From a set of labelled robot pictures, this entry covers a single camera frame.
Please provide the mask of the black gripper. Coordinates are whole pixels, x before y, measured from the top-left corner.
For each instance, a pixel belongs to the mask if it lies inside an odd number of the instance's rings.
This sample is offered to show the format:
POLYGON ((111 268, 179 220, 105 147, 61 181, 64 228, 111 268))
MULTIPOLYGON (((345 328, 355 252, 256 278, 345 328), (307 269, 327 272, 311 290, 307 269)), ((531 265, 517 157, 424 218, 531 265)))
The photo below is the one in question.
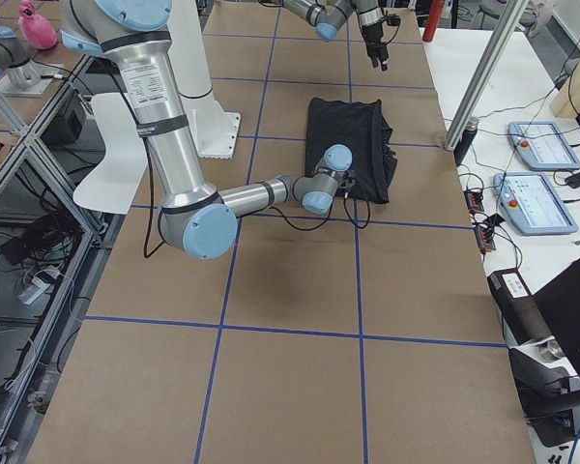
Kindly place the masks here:
POLYGON ((341 182, 338 185, 338 189, 335 193, 336 197, 349 198, 353 187, 357 184, 357 176, 353 169, 349 169, 343 173, 341 182))
POLYGON ((388 69, 388 43, 383 41, 383 25, 400 26, 398 14, 362 13, 361 34, 365 43, 367 55, 374 69, 380 68, 383 72, 388 69))

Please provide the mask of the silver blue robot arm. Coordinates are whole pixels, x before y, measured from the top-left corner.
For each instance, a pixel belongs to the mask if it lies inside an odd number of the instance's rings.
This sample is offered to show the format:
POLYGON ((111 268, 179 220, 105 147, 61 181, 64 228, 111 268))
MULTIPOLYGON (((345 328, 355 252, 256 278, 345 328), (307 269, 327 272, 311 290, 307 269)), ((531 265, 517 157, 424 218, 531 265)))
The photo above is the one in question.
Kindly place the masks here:
POLYGON ((389 43, 384 41, 383 28, 385 24, 399 26, 401 18, 398 14, 387 13, 380 1, 338 0, 327 3, 326 1, 287 0, 273 1, 272 4, 302 18, 315 29, 321 39, 327 42, 332 41, 341 27, 352 15, 355 15, 372 67, 380 68, 383 72, 388 69, 389 43))
POLYGON ((138 136, 151 155, 165 197, 158 230, 169 245, 203 260, 234 244, 238 219, 288 200, 327 214, 353 161, 342 144, 330 146, 310 177, 280 175, 227 190, 208 182, 168 52, 169 1, 64 1, 62 35, 67 48, 111 60, 127 90, 138 136))

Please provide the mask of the third robot base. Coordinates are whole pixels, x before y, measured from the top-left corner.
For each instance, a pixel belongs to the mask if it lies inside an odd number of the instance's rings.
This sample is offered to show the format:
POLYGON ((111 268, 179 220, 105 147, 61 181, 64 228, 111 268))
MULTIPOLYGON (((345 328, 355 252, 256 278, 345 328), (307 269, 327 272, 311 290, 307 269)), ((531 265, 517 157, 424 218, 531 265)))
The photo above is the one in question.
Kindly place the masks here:
POLYGON ((0 91, 13 97, 42 95, 52 79, 43 76, 42 68, 30 58, 15 32, 0 24, 0 91))

